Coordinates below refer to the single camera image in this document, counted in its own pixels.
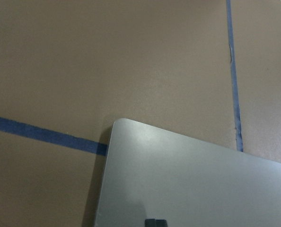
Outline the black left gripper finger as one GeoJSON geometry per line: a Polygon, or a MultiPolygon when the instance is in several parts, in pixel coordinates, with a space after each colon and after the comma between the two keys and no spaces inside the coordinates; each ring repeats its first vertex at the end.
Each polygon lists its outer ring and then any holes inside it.
{"type": "Polygon", "coordinates": [[[145,227],[167,227],[165,219],[146,219],[145,227]]]}

